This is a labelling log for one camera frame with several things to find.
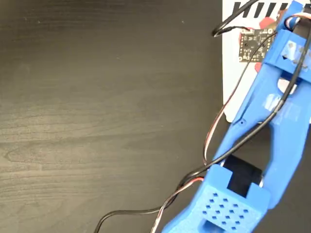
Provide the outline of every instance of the circuit board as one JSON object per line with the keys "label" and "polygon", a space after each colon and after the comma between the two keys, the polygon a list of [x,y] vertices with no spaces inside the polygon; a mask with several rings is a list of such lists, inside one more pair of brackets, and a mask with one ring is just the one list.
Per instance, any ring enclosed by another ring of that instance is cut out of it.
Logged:
{"label": "circuit board", "polygon": [[[269,35],[273,33],[273,29],[251,29],[249,31],[242,30],[240,38],[239,61],[248,62],[252,53],[258,45],[263,42]],[[274,37],[269,38],[258,52],[253,56],[251,62],[262,62],[264,56],[269,50]]]}

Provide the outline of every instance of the wood grain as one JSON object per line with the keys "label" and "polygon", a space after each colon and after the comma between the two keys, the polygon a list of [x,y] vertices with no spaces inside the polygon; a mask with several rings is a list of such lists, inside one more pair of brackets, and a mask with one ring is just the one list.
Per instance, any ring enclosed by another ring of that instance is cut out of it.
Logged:
{"label": "wood grain", "polygon": [[[202,163],[222,102],[221,40],[209,35],[220,2],[0,4],[0,232],[91,233],[110,210],[161,204]],[[260,162],[268,146],[264,132],[241,155]],[[256,232],[310,227],[308,161]],[[115,217],[101,232],[145,233],[153,220]]]}

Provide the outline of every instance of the blue plastic housing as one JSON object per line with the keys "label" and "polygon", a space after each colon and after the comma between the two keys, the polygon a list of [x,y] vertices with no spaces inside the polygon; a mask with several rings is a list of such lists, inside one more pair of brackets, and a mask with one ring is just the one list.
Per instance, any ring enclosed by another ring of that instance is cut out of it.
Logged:
{"label": "blue plastic housing", "polygon": [[[278,104],[282,92],[277,83],[289,80],[306,40],[285,30],[284,19],[303,6],[293,1],[279,26],[278,34],[246,95],[214,159],[262,122]],[[303,153],[311,118],[311,51],[299,74],[296,90],[270,122],[271,154],[264,171],[264,185],[252,183],[246,198],[229,190],[232,172],[219,165],[208,171],[191,204],[173,219],[163,233],[247,233],[252,232],[268,209],[283,196]]]}

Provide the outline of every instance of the black component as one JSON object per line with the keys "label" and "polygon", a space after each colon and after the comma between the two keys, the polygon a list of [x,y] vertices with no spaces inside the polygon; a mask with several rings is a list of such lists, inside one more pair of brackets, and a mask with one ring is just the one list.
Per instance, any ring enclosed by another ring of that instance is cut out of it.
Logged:
{"label": "black component", "polygon": [[262,170],[234,155],[225,160],[224,167],[233,172],[227,188],[242,197],[246,197],[251,183],[260,184]]}
{"label": "black component", "polygon": [[[307,7],[303,9],[303,12],[311,14],[311,8]],[[309,28],[311,27],[311,20],[307,18],[301,18],[295,25],[293,33],[307,39]]]}
{"label": "black component", "polygon": [[[272,33],[273,29],[242,30],[240,38],[239,61],[248,62],[251,59],[251,62],[262,62],[274,40],[274,36],[270,37]],[[263,41],[265,41],[265,43],[258,49],[258,46]]]}

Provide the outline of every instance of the cable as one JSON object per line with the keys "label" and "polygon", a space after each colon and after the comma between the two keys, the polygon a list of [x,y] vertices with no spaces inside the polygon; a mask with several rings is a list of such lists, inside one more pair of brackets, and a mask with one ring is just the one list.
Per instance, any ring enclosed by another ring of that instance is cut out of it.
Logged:
{"label": "cable", "polygon": [[155,223],[150,231],[150,233],[156,233],[156,230],[157,230],[157,227],[159,226],[159,223],[160,223],[160,220],[162,218],[162,215],[163,215],[163,212],[164,212],[164,209],[166,207],[166,205],[169,203],[169,201],[174,198],[177,194],[181,193],[182,191],[186,190],[187,188],[189,188],[191,185],[193,185],[195,182],[197,181],[204,181],[204,178],[203,177],[197,177],[197,178],[194,178],[193,180],[189,181],[187,184],[185,184],[183,187],[181,187],[180,189],[176,190],[172,195],[170,195],[166,201],[164,202],[164,204],[162,205],[156,219],[155,219]]}
{"label": "cable", "polygon": [[236,28],[245,29],[245,30],[247,30],[247,31],[250,31],[249,28],[244,27],[244,26],[232,26],[232,27],[226,27],[226,28],[224,28],[224,29],[219,30],[217,36],[218,36],[218,35],[221,35],[221,34],[224,34],[224,33],[227,33],[227,32],[229,32],[229,31],[232,31],[233,29],[236,29]]}
{"label": "cable", "polygon": [[[178,184],[176,191],[178,191],[181,187],[185,186],[190,180],[197,178],[196,176],[192,176],[189,179],[187,177],[184,177]],[[174,195],[166,204],[164,209],[168,208],[174,200],[177,198],[179,193]],[[107,220],[109,217],[115,216],[115,215],[150,215],[158,213],[161,210],[162,206],[152,208],[152,209],[146,209],[146,210],[115,210],[111,211],[107,214],[105,214],[101,219],[98,221],[97,226],[94,230],[94,233],[99,233],[99,230],[101,229],[101,226],[105,220]]]}
{"label": "cable", "polygon": [[[228,17],[224,22],[222,22],[220,25],[218,25],[212,32],[213,36],[218,36],[218,32],[220,30],[223,30],[224,27],[230,23],[233,19],[235,19],[239,14],[241,14],[243,11],[245,11],[248,7],[250,7],[252,4],[254,4],[255,2],[257,2],[258,0],[250,0],[249,2],[247,2],[244,6],[242,6],[239,10],[237,10],[235,13],[233,13],[230,17]],[[229,155],[231,155],[232,153],[234,153],[236,150],[238,150],[242,145],[244,145],[248,140],[250,140],[252,137],[254,137],[260,130],[262,130],[264,128],[264,126],[266,126],[277,114],[277,112],[282,108],[282,106],[284,105],[286,99],[288,98],[294,84],[296,83],[297,79],[298,79],[298,75],[301,71],[302,65],[303,65],[303,61],[304,58],[306,56],[306,53],[308,51],[308,48],[310,46],[310,42],[311,42],[311,28],[309,30],[308,33],[308,38],[307,41],[305,43],[304,49],[301,53],[301,57],[299,59],[299,62],[296,66],[296,69],[294,71],[294,74],[292,76],[292,79],[290,80],[285,92],[283,93],[283,96],[281,98],[281,100],[279,101],[279,103],[276,105],[274,111],[260,124],[258,125],[255,129],[253,129],[247,136],[245,136],[239,143],[237,143],[234,147],[232,147],[231,149],[229,149],[226,153],[224,153],[223,155],[221,155],[220,157],[216,158],[215,160],[211,161],[209,164],[201,166],[193,171],[191,171],[190,173],[186,174],[183,179],[180,181],[176,191],[175,191],[175,195],[172,195],[171,198],[169,200],[167,200],[166,203],[164,203],[164,205],[162,205],[161,207],[157,207],[157,208],[153,208],[153,209],[149,209],[149,210],[118,210],[118,211],[112,211],[109,212],[108,214],[106,214],[105,216],[103,216],[99,223],[96,226],[96,229],[94,231],[94,233],[98,233],[100,230],[100,227],[102,225],[102,223],[109,217],[114,216],[114,215],[147,215],[147,214],[154,214],[157,213],[159,211],[161,211],[161,209],[165,209],[168,206],[170,206],[172,204],[172,202],[175,200],[175,198],[178,195],[178,190],[183,187],[189,180],[195,179],[199,174],[205,172],[209,167],[211,167],[213,164],[217,164],[219,162],[221,162],[223,159],[227,158]]]}
{"label": "cable", "polygon": [[219,122],[219,120],[221,119],[221,117],[223,116],[223,114],[224,114],[224,112],[225,112],[225,108],[227,107],[227,105],[228,105],[229,102],[231,101],[232,97],[234,96],[235,92],[237,91],[237,89],[238,89],[238,87],[239,87],[239,85],[240,85],[240,82],[241,82],[241,80],[242,80],[242,77],[243,77],[243,75],[245,74],[245,72],[246,72],[246,70],[247,70],[247,68],[248,68],[248,65],[251,63],[252,58],[253,58],[254,55],[258,52],[258,50],[264,45],[264,43],[267,42],[267,40],[269,40],[271,37],[273,37],[273,36],[275,36],[275,35],[276,35],[276,33],[273,33],[273,34],[269,35],[269,36],[268,36],[264,41],[262,41],[262,42],[258,45],[258,47],[253,51],[253,53],[251,54],[251,56],[250,56],[250,58],[249,58],[247,64],[245,65],[245,67],[244,67],[244,69],[243,69],[243,71],[242,71],[242,73],[241,73],[241,75],[240,75],[240,77],[239,77],[239,79],[238,79],[238,81],[237,81],[237,84],[235,85],[233,91],[231,92],[231,94],[230,94],[228,100],[224,103],[224,105],[222,106],[222,108],[221,108],[220,111],[218,112],[218,114],[217,114],[217,116],[216,116],[216,118],[215,118],[213,124],[211,125],[211,127],[210,127],[210,129],[209,129],[209,131],[208,131],[208,133],[207,133],[206,140],[205,140],[205,143],[204,143],[204,153],[203,153],[203,162],[204,162],[204,165],[207,164],[207,149],[208,149],[208,146],[209,146],[209,144],[210,144],[210,142],[211,142],[211,139],[212,139],[212,137],[213,137],[213,134],[214,134],[214,132],[215,132],[215,129],[216,129],[217,125],[218,125],[218,122]]}
{"label": "cable", "polygon": [[241,13],[243,13],[247,8],[251,7],[258,0],[250,0],[242,7],[240,7],[237,11],[233,12],[227,19],[225,19],[222,23],[220,23],[214,30],[212,31],[212,36],[217,37],[223,33],[225,26],[227,26],[232,20],[238,17]]}

